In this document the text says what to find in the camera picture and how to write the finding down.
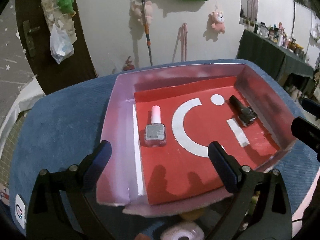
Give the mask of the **pink nail polish bottle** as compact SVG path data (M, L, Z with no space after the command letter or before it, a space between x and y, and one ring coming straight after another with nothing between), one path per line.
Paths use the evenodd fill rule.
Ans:
M145 127L144 140L149 147L159 147L166 144L165 125L161 120L161 108L157 105L151 108L151 122Z

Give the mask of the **red small fire extinguisher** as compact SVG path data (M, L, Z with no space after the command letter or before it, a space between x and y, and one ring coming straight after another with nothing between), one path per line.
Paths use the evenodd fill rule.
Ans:
M129 71L129 70L134 70L135 66L133 65L133 61L131 60L131 57L129 56L126 61L125 64L123 66L123 71Z

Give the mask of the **green plush toy on door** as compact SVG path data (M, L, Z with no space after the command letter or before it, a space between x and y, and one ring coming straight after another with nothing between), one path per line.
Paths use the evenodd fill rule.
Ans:
M72 17L75 15L73 9L74 0L57 0L57 5L63 14L70 14Z

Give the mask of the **white plastic bag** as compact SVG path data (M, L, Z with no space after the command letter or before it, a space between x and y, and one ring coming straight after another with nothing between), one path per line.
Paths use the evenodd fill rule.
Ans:
M56 24L53 24L50 32L50 52L57 64L69 58L74 54L74 47L67 32L61 30Z

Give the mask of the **dark green covered side table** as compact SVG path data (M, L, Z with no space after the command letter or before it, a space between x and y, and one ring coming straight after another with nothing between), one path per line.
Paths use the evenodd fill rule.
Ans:
M236 58L253 62L276 81L292 73L313 77L313 68L303 59L248 30L240 38Z

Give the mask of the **black nail polish bottle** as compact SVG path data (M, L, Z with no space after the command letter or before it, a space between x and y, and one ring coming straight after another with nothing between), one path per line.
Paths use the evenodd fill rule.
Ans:
M243 105L236 96L232 95L229 98L229 103L236 111L238 118L244 126L250 126L257 119L258 116L253 108L251 106L246 107Z

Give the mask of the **pink plush pig toy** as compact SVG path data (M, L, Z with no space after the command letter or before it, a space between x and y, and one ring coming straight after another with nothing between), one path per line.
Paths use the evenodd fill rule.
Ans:
M136 2L131 3L131 11L135 16L136 20L141 24L144 25L145 22L147 25L151 25L152 22L152 15L153 15L153 8L152 2L147 1L144 5L137 4Z

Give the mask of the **blue fuzzy table cover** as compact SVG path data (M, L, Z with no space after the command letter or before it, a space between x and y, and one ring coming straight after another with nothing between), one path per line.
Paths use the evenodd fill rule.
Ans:
M179 65L209 65L209 70L215 70L214 63L245 63L276 91L283 99L294 116L302 115L295 103L284 90L256 64L245 60L200 60L185 63L170 63L153 66L137 71L137 74L147 74L152 68L173 67ZM10 169L10 215L18 231L25 235L15 218L14 204L16 194L20 195L26 206L29 205L31 192L39 171L47 168L49 171L63 171L72 164L77 164L92 153L99 144L103 119L107 109L111 91L118 74L91 79L40 99L27 117L17 137L17 145L13 153ZM310 189L319 162L316 154L308 146L298 141L276 168L283 174L287 187L292 212L298 210L304 197ZM132 239L142 232L151 239L159 239L161 229L167 223L173 224L176 218L147 219L139 216L125 215L120 208L99 207L106 226L116 239Z

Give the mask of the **pink red cardboard tray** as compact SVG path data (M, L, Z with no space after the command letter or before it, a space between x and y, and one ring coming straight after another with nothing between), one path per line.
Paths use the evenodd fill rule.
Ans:
M288 152L294 115L279 94L248 64L213 66L162 67L116 78L101 133L112 156L97 182L99 204L145 217L198 209L227 196L208 158L212 141L259 171ZM257 114L250 126L229 103L232 95ZM149 147L145 127L155 105L166 144Z

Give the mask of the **dark wooden door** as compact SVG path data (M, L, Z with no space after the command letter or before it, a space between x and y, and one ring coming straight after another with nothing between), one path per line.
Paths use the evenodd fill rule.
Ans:
M16 0L17 27L46 95L97 77L76 0Z

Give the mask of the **pink plush hamster toy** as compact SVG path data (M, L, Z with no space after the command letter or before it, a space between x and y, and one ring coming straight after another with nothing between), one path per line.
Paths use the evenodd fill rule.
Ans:
M221 11L214 11L211 13L212 18L212 28L217 33L225 33L225 18L223 16L223 13Z

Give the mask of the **white pink round device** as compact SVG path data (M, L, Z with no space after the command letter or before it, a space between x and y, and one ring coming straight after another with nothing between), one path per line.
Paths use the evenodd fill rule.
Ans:
M161 240L203 240L203 230L194 222L181 222L167 228L160 236Z

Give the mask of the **smartphone with lit screen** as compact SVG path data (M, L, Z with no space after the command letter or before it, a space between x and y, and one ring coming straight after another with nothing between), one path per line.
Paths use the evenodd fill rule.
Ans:
M16 194L15 205L14 205L14 214L15 214L16 220L18 221L21 228L25 229L25 225L26 225L26 221L27 221L26 217L25 217L25 203L19 194Z

